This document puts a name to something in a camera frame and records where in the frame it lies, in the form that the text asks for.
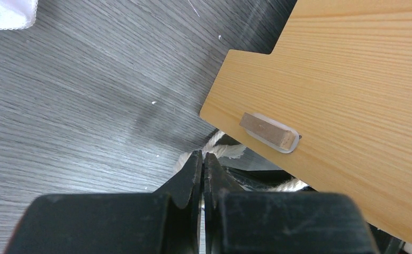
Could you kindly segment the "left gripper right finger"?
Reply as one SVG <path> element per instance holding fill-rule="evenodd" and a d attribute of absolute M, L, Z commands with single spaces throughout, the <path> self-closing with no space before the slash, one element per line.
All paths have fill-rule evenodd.
<path fill-rule="evenodd" d="M 207 253 L 378 253 L 359 208 L 321 192 L 250 192 L 204 159 Z"/>

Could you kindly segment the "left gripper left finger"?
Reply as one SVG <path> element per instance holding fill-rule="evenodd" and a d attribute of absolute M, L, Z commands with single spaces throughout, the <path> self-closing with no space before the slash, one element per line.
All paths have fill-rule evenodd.
<path fill-rule="evenodd" d="M 152 193 L 39 196 L 5 253 L 198 253 L 202 159 Z"/>

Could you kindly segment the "pink checkered duck blanket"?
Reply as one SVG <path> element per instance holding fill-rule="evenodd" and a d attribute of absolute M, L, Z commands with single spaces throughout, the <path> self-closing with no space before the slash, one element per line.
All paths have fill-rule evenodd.
<path fill-rule="evenodd" d="M 221 157 L 226 157 L 229 159 L 238 159 L 240 158 L 245 150 L 246 146 L 243 144 L 235 144 L 235 145 L 225 145 L 225 144 L 217 144 L 218 141 L 225 135 L 223 131 L 216 132 L 206 143 L 206 145 L 201 149 L 202 155 L 205 156 L 206 153 L 214 154 L 218 159 Z M 185 152 L 182 153 L 177 162 L 174 165 L 174 173 L 179 172 L 182 167 L 187 162 L 188 158 L 191 156 L 193 152 Z M 267 188 L 266 191 L 268 192 L 297 192 L 309 187 L 308 184 L 301 181 L 298 178 L 291 178 L 275 187 Z"/>

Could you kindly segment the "wooden pet bed frame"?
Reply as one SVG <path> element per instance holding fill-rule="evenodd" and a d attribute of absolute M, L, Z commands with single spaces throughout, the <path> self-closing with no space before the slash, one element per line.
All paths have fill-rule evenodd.
<path fill-rule="evenodd" d="M 412 1 L 297 1 L 270 54 L 227 53 L 200 117 L 412 244 Z"/>

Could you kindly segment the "white floral pillow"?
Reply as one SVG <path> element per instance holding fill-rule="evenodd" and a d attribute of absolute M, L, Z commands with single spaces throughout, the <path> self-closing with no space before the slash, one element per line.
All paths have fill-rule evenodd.
<path fill-rule="evenodd" d="M 0 0 L 0 30 L 21 30 L 36 21 L 38 0 Z"/>

